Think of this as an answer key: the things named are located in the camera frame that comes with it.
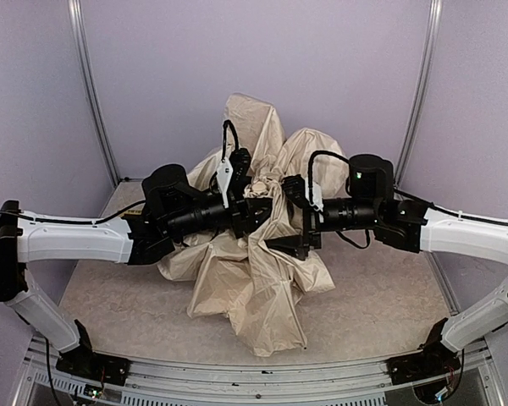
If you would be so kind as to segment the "beige folding umbrella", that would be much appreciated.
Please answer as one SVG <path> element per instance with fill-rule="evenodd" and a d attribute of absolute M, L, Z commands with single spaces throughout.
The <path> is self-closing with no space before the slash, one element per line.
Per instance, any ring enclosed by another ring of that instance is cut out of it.
<path fill-rule="evenodd" d="M 333 289 L 333 279 L 318 254 L 311 252 L 300 261 L 269 249 L 265 242 L 300 232 L 301 214 L 289 213 L 283 179 L 306 176 L 314 151 L 343 151 L 337 140 L 316 129 L 300 129 L 287 137 L 276 108 L 251 96 L 231 94 L 224 116 L 236 127 L 240 145 L 251 153 L 253 179 L 246 196 L 272 199 L 272 213 L 257 231 L 241 239 L 231 231 L 216 237 L 194 233 L 186 238 L 186 247 L 177 247 L 157 268 L 170 281 L 194 282 L 189 317 L 226 316 L 254 355 L 305 348 L 307 338 L 295 306 L 306 293 Z"/>

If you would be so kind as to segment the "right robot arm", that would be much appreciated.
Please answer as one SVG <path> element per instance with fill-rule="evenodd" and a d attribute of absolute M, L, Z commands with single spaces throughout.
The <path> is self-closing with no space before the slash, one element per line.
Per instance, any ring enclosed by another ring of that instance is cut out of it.
<path fill-rule="evenodd" d="M 394 187 L 393 165 L 372 154 L 346 158 L 347 197 L 324 199 L 311 177 L 289 176 L 282 190 L 302 211 L 302 231 L 266 242 L 268 248 L 305 260 L 322 233 L 362 230 L 398 250 L 445 252 L 508 266 L 508 220 L 449 211 Z M 508 278 L 459 315 L 436 323 L 422 346 L 424 359 L 452 358 L 469 343 L 508 323 Z"/>

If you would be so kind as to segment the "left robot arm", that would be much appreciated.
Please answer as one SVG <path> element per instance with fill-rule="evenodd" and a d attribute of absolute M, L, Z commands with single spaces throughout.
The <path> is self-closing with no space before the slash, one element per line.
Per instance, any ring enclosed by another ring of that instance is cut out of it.
<path fill-rule="evenodd" d="M 87 331 L 61 313 L 37 287 L 27 265 L 46 260 L 94 260 L 152 265 L 172 253 L 186 236 L 230 230 L 240 239 L 270 216 L 269 198 L 246 198 L 247 167 L 223 164 L 217 190 L 190 185 L 185 169 L 168 164 L 142 183 L 141 213 L 127 210 L 97 219 L 50 217 L 22 211 L 16 200 L 0 209 L 0 302 L 11 307 L 80 369 L 97 363 Z"/>

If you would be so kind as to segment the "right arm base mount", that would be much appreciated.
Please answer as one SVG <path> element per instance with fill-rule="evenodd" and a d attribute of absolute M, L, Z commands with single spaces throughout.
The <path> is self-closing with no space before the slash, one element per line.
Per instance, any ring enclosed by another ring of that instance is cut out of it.
<path fill-rule="evenodd" d="M 461 368 L 457 353 L 426 349 L 390 358 L 386 361 L 386 365 L 393 385 L 421 381 Z"/>

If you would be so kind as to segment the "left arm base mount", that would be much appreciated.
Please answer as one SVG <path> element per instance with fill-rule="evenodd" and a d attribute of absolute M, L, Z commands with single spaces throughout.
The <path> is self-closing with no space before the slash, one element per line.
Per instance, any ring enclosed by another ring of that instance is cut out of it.
<path fill-rule="evenodd" d="M 123 387 L 130 371 L 131 362 L 122 357 L 107 354 L 75 353 L 61 355 L 56 369 L 103 384 Z"/>

